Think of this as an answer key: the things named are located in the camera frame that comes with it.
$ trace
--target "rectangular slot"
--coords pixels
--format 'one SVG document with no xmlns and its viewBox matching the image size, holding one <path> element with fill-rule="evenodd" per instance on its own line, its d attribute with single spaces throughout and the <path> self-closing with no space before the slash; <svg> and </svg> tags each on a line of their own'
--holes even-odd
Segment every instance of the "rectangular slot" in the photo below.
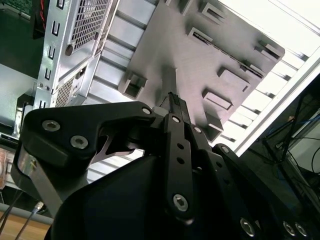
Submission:
<svg viewBox="0 0 320 240">
<path fill-rule="evenodd" d="M 206 45 L 211 45 L 211 42 L 213 41 L 213 39 L 211 37 L 204 34 L 202 31 L 196 29 L 195 27 L 193 27 L 191 29 L 188 36 L 196 38 L 197 40 L 200 40 L 201 42 L 205 43 Z"/>
<path fill-rule="evenodd" d="M 213 127 L 208 126 L 206 129 L 204 129 L 206 139 L 213 143 L 215 139 L 217 139 L 221 135 L 221 131 L 217 130 Z"/>
<path fill-rule="evenodd" d="M 53 21 L 51 33 L 55 36 L 58 36 L 60 29 L 60 23 Z"/>
<path fill-rule="evenodd" d="M 56 1 L 56 7 L 63 10 L 65 6 L 65 0 L 57 0 Z"/>
<path fill-rule="evenodd" d="M 75 79 L 79 79 L 81 78 L 85 72 L 86 72 L 87 66 L 85 66 L 84 68 L 82 68 L 76 75 L 75 75 Z"/>
<path fill-rule="evenodd" d="M 250 84 L 242 79 L 241 77 L 235 75 L 233 72 L 225 69 L 224 67 L 218 71 L 219 78 L 222 78 L 226 83 L 240 89 L 243 93 L 248 89 Z"/>
<path fill-rule="evenodd" d="M 140 88 L 137 85 L 129 83 L 128 87 L 124 91 L 124 94 L 133 97 L 134 99 L 137 98 Z"/>
<path fill-rule="evenodd" d="M 232 107 L 232 103 L 228 102 L 227 100 L 224 100 L 223 98 L 215 95 L 214 93 L 210 91 L 205 91 L 203 94 L 203 99 L 207 100 L 225 110 L 229 110 Z"/>
<path fill-rule="evenodd" d="M 45 73 L 44 73 L 44 78 L 47 79 L 47 80 L 50 80 L 50 76 L 51 76 L 51 70 L 46 68 L 45 69 Z"/>
<path fill-rule="evenodd" d="M 53 60 L 55 57 L 55 52 L 56 52 L 56 49 L 54 47 L 49 46 L 48 58 Z"/>
<path fill-rule="evenodd" d="M 138 76 L 133 72 L 128 72 L 127 76 L 128 77 L 126 79 L 122 92 L 124 95 L 130 98 L 137 99 L 144 90 L 147 79 L 142 76 Z"/>
<path fill-rule="evenodd" d="M 275 54 L 273 51 L 269 50 L 268 48 L 265 48 L 264 50 L 262 50 L 261 53 L 263 55 L 265 55 L 266 57 L 268 57 L 268 55 L 270 55 L 271 57 L 275 58 L 276 60 L 280 59 L 280 56 L 278 56 L 277 54 Z"/>
<path fill-rule="evenodd" d="M 211 127 L 211 128 L 214 128 L 220 132 L 223 132 L 224 131 L 224 128 L 222 126 L 222 123 L 220 121 L 220 119 L 212 116 L 211 114 L 209 113 L 205 113 L 205 117 L 206 117 L 206 120 L 208 122 L 208 125 Z"/>
<path fill-rule="evenodd" d="M 45 108 L 46 108 L 46 102 L 40 100 L 40 102 L 39 102 L 39 108 L 40 108 L 40 109 L 45 109 Z"/>
<path fill-rule="evenodd" d="M 246 65 L 241 65 L 240 69 L 243 70 L 251 78 L 261 80 L 264 77 L 261 73 L 255 71 L 254 69 Z"/>
<path fill-rule="evenodd" d="M 216 7 L 214 7 L 212 4 L 208 2 L 206 2 L 202 6 L 200 11 L 204 16 L 206 16 L 216 24 L 223 23 L 224 18 L 226 17 L 222 11 L 220 11 L 219 9 L 217 9 Z"/>
</svg>

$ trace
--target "connector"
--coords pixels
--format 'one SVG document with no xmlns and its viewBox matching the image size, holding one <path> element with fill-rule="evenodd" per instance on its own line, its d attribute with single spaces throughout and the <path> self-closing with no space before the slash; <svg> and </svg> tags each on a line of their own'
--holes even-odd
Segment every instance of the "connector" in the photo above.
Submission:
<svg viewBox="0 0 320 240">
<path fill-rule="evenodd" d="M 33 213 L 39 212 L 44 206 L 44 203 L 42 201 L 38 202 L 35 206 L 34 209 L 32 210 Z"/>
</svg>

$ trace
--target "blue cable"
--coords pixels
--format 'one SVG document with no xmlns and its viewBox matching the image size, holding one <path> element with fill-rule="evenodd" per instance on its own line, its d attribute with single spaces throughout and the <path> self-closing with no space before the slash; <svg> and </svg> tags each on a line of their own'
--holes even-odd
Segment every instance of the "blue cable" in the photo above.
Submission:
<svg viewBox="0 0 320 240">
<path fill-rule="evenodd" d="M 305 123 L 308 123 L 308 122 L 313 122 L 313 121 L 317 121 L 317 120 L 320 120 L 320 115 L 319 116 L 316 116 L 315 118 L 312 118 L 312 119 L 309 119 L 309 120 L 306 120 L 306 121 L 301 121 L 301 122 L 298 122 L 297 124 L 305 124 Z M 274 133 L 275 131 L 277 131 L 278 129 L 282 128 L 286 123 L 282 124 L 281 126 L 277 127 L 277 128 L 272 128 L 267 135 L 270 135 L 272 133 Z"/>
</svg>

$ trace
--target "red wire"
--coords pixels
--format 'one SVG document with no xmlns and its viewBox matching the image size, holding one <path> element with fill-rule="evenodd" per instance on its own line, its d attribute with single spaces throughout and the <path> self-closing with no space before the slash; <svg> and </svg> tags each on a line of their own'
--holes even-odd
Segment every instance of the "red wire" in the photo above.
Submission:
<svg viewBox="0 0 320 240">
<path fill-rule="evenodd" d="M 46 30 L 46 25 L 45 25 L 45 17 L 44 17 L 44 0 L 41 0 L 40 1 L 40 4 L 41 4 L 41 11 L 40 11 L 40 17 L 41 17 L 41 20 L 42 20 L 42 26 L 43 26 L 43 29 Z"/>
</svg>

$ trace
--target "bolt hole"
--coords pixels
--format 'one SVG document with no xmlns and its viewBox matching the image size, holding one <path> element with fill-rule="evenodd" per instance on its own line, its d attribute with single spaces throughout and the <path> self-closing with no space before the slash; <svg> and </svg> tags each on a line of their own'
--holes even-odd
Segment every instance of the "bolt hole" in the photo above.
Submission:
<svg viewBox="0 0 320 240">
<path fill-rule="evenodd" d="M 177 146 L 178 146 L 178 148 L 180 148 L 181 150 L 185 149 L 185 147 L 184 147 L 182 144 L 180 144 L 180 143 L 178 143 Z"/>
<path fill-rule="evenodd" d="M 75 140 L 75 142 L 76 142 L 77 144 L 84 144 L 84 141 L 83 141 L 82 139 L 79 139 L 79 138 L 77 138 L 77 139 Z"/>
<path fill-rule="evenodd" d="M 185 161 L 184 161 L 182 158 L 180 158 L 180 157 L 178 157 L 176 160 L 177 160 L 178 163 L 180 163 L 180 164 L 185 164 Z"/>
<path fill-rule="evenodd" d="M 219 168 L 222 168 L 222 164 L 220 162 L 216 162 L 216 165 L 219 167 Z"/>
<path fill-rule="evenodd" d="M 54 123 L 48 123 L 47 125 L 46 125 L 48 128 L 50 128 L 50 129 L 55 129 L 56 127 L 57 127 L 57 125 L 56 124 L 54 124 Z"/>
</svg>

